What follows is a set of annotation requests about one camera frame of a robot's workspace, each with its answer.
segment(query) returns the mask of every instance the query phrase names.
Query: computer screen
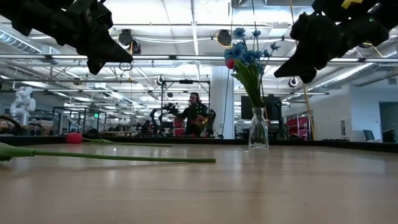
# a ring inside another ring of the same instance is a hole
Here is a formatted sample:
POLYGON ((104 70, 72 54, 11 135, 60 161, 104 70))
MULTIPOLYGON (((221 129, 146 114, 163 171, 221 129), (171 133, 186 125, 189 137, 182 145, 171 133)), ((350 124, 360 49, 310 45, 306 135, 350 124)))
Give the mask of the computer screen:
MULTIPOLYGON (((269 120, 280 120, 282 119, 282 102, 279 97, 264 97, 264 103, 267 108, 267 115, 269 120)), ((251 110, 252 104, 248 96, 241 96, 241 118, 252 119, 253 112, 251 110)))

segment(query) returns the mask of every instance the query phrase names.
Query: wall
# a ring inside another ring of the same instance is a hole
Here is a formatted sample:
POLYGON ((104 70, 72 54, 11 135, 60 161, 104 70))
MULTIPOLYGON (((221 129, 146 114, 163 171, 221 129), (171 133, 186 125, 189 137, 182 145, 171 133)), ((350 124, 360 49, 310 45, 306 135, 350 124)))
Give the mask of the wall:
MULTIPOLYGON (((313 122, 315 125, 315 137, 322 139, 353 138, 351 126, 351 102, 349 87, 344 86, 341 90, 330 90, 326 96, 313 96, 310 99, 310 107, 313 111, 313 122), (341 134, 341 121, 345 121, 346 135, 341 134)), ((306 112, 305 104, 292 104, 291 108, 284 108, 282 116, 306 112)))
POLYGON ((380 102, 398 102, 397 89, 351 87, 354 141, 365 141, 363 130, 371 130, 381 139, 380 102))

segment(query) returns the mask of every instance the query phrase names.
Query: person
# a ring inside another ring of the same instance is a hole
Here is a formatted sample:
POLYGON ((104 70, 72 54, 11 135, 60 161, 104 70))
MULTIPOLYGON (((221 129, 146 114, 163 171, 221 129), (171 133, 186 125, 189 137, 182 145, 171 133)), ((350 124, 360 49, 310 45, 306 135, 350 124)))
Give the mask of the person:
POLYGON ((198 93, 191 93, 189 97, 190 106, 187 107, 182 114, 177 116, 178 119, 187 119, 185 127, 185 135, 188 137, 200 137, 202 134, 202 124, 208 117, 207 107, 200 101, 198 93))
POLYGON ((149 132, 149 120, 146 120, 145 123, 141 126, 141 136, 147 136, 149 132))

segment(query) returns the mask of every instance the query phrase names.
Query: glass vase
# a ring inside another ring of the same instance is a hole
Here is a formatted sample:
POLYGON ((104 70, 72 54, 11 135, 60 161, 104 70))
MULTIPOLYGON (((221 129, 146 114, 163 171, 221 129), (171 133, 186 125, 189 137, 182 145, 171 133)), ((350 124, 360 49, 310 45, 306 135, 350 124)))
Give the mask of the glass vase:
POLYGON ((264 117, 264 108, 252 108, 253 118, 249 130, 250 149, 269 149, 268 125, 264 117))

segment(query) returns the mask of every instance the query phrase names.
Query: blue flower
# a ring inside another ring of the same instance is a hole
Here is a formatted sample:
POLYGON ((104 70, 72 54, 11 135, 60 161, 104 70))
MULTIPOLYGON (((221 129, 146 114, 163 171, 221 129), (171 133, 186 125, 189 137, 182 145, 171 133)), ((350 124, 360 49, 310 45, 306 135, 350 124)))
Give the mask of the blue flower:
POLYGON ((236 28, 232 34, 234 35, 235 38, 237 39, 243 39, 246 35, 244 34, 245 30, 244 28, 236 28))
POLYGON ((224 51, 224 58, 225 59, 235 59, 238 60, 242 57, 242 54, 244 52, 244 45, 242 42, 238 42, 236 44, 233 44, 231 49, 226 49, 224 51))
POLYGON ((257 59, 257 60, 260 60, 261 56, 262 56, 262 52, 259 51, 259 50, 257 50, 257 51, 256 51, 256 59, 257 59))
POLYGON ((278 50, 278 49, 280 48, 280 46, 276 46, 276 42, 272 43, 269 47, 270 47, 272 50, 278 50))
POLYGON ((256 61, 256 57, 257 57, 257 52, 249 50, 243 53, 241 60, 243 64, 250 66, 253 62, 256 61))
POLYGON ((264 50, 263 54, 264 54, 264 57, 270 57, 270 54, 268 53, 267 49, 264 50))
POLYGON ((232 50, 231 50, 231 49, 225 49, 225 51, 224 51, 224 58, 225 58, 225 59, 229 59, 229 58, 231 58, 231 57, 233 57, 233 55, 232 55, 232 50))
POLYGON ((253 34, 254 37, 258 37, 258 36, 261 35, 261 31, 255 30, 254 32, 252 32, 252 34, 253 34))

